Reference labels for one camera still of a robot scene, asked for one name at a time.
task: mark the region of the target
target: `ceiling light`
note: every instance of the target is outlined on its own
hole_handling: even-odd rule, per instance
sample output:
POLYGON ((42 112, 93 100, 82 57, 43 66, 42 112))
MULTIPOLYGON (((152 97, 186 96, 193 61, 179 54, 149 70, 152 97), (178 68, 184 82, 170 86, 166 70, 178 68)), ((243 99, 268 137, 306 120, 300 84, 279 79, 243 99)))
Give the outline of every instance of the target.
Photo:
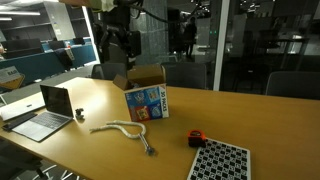
POLYGON ((12 21, 11 17, 0 17, 0 21, 12 21))
POLYGON ((181 13, 184 13, 184 14, 191 14, 191 13, 189 13, 189 12, 185 12, 185 11, 181 11, 181 13))
POLYGON ((12 9, 16 9, 16 7, 12 7, 12 6, 0 6, 0 10, 8 11, 8 10, 12 10, 12 9))
POLYGON ((30 2, 33 2, 33 1, 37 1, 37 0, 19 0, 19 1, 17 1, 16 3, 21 3, 21 4, 23 4, 23 3, 30 3, 30 2))
POLYGON ((30 16, 39 16, 39 12, 31 12, 31 11, 0 11, 0 14, 6 15, 30 15, 30 16))
POLYGON ((43 0, 43 1, 49 1, 49 2, 59 2, 59 0, 43 0))

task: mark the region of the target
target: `laptop screen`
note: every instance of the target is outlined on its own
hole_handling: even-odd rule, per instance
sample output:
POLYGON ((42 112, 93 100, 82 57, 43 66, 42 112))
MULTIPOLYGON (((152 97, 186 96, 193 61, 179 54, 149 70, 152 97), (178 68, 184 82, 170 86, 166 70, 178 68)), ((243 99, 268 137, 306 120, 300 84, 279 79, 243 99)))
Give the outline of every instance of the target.
POLYGON ((73 117, 67 89, 40 85, 46 109, 49 112, 73 117))

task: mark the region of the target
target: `cable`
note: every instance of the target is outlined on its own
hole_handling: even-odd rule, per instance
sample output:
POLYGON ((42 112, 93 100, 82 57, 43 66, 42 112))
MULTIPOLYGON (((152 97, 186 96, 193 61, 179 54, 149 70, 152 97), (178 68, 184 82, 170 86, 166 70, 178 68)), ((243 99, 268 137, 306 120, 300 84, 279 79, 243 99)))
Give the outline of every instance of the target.
POLYGON ((159 18, 158 16, 150 13, 149 11, 147 11, 146 9, 144 9, 143 7, 141 6, 137 6, 137 5, 132 5, 132 4, 127 4, 126 6, 132 8, 132 9, 135 9, 135 10, 138 10, 140 12, 145 12, 147 15, 153 17, 154 19, 160 21, 160 22, 164 22, 164 23, 172 23, 172 24, 176 24, 176 23, 182 23, 182 22, 185 22, 187 19, 191 18, 195 13, 196 11, 200 8, 201 6, 201 1, 202 0, 199 0, 197 6, 194 8, 194 10, 191 12, 190 15, 188 15, 185 19, 182 19, 182 20, 179 20, 179 21, 168 21, 168 20, 165 20, 165 19, 162 19, 162 18, 159 18))
MULTIPOLYGON (((142 6, 143 6, 143 1, 144 1, 144 0, 139 0, 135 5, 136 5, 136 6, 139 6, 139 7, 142 7, 142 6)), ((137 15, 136 15, 136 16, 133 16, 133 15, 131 14, 131 17, 134 18, 134 19, 138 19, 138 18, 140 17, 141 11, 140 11, 140 10, 136 10, 136 11, 137 11, 137 15)))
POLYGON ((143 1, 143 0, 115 0, 115 4, 129 5, 129 4, 139 3, 140 1, 143 1))

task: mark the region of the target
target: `wooden table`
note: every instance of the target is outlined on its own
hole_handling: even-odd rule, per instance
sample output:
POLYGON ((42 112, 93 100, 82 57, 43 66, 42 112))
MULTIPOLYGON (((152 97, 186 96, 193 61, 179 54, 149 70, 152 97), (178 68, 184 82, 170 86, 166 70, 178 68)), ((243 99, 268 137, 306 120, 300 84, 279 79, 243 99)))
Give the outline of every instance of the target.
POLYGON ((59 87, 69 89, 73 109, 84 108, 86 120, 41 143, 13 132, 0 135, 87 179, 186 179, 196 153, 187 143, 191 129, 249 149, 252 179, 319 178, 320 101, 168 87, 170 117, 144 122, 145 137, 158 152, 149 157, 140 140, 119 130, 89 133, 108 121, 130 120, 123 92, 112 82, 75 78, 59 87))

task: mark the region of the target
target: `black and white checkerboard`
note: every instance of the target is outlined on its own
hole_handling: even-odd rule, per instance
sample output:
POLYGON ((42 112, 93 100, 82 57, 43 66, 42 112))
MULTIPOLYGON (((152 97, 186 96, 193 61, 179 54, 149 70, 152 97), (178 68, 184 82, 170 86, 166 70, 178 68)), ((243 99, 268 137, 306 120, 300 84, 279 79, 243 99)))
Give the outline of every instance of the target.
POLYGON ((200 147, 188 179, 250 180, 250 151, 231 144, 207 139, 200 147))

